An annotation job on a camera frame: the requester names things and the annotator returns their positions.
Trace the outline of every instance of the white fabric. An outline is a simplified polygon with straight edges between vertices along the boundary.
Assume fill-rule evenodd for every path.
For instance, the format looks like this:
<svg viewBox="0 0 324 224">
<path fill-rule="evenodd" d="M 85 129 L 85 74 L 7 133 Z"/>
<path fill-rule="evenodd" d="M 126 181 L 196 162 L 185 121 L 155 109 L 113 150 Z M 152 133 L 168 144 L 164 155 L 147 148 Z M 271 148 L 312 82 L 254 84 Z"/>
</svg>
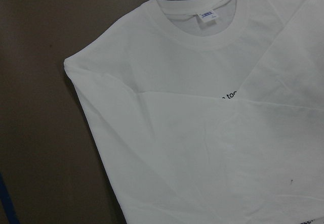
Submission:
<svg viewBox="0 0 324 224">
<path fill-rule="evenodd" d="M 128 224 L 324 216 L 323 7 L 149 0 L 65 60 Z"/>
</svg>

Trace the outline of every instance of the crew neck collar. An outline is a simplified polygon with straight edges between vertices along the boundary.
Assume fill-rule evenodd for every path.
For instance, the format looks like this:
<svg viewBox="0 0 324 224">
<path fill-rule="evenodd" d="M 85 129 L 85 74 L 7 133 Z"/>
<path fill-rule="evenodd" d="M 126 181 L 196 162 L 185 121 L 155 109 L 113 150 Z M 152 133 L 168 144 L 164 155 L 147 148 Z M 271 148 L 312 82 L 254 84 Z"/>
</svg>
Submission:
<svg viewBox="0 0 324 224">
<path fill-rule="evenodd" d="M 198 50 L 213 50 L 226 46 L 239 37 L 248 19 L 247 0 L 236 0 L 235 14 L 228 27 L 217 34 L 197 36 L 189 34 L 174 25 L 166 16 L 193 15 L 196 12 L 222 6 L 229 0 L 149 0 L 146 12 L 153 22 L 169 38 L 183 46 Z"/>
</svg>

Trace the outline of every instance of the brown surface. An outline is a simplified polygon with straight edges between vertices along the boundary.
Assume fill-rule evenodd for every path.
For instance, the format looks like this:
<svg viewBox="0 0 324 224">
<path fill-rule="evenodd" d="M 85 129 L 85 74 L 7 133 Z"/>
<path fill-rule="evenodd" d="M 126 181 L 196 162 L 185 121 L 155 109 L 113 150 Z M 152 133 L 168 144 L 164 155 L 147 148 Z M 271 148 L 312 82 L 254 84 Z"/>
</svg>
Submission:
<svg viewBox="0 0 324 224">
<path fill-rule="evenodd" d="M 63 61 L 145 1 L 0 0 L 0 171 L 21 223 L 126 223 Z"/>
</svg>

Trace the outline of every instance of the blue tape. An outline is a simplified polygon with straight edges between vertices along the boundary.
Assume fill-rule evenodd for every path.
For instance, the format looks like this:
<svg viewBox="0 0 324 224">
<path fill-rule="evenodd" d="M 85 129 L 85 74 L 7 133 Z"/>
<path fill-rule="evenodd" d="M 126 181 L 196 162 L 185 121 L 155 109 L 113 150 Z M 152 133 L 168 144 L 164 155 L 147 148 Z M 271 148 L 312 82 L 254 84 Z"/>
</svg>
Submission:
<svg viewBox="0 0 324 224">
<path fill-rule="evenodd" d="M 17 219 L 14 205 L 10 199 L 10 195 L 8 193 L 8 190 L 6 188 L 1 173 L 0 173 L 0 199 L 2 202 L 2 206 L 4 207 L 9 224 L 20 224 L 19 220 Z"/>
</svg>

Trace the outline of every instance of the clothing label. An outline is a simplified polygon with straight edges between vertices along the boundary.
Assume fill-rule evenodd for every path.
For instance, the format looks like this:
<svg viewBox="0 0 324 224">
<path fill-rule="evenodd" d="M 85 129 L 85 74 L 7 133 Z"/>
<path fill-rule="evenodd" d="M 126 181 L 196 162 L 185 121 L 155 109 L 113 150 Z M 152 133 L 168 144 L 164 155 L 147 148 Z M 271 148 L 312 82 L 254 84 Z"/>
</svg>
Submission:
<svg viewBox="0 0 324 224">
<path fill-rule="evenodd" d="M 309 220 L 300 224 L 323 224 L 324 223 L 324 217 L 314 220 Z"/>
<path fill-rule="evenodd" d="M 219 15 L 214 12 L 214 10 L 209 10 L 204 13 L 197 13 L 197 15 L 204 23 L 207 23 L 219 17 Z"/>
</svg>

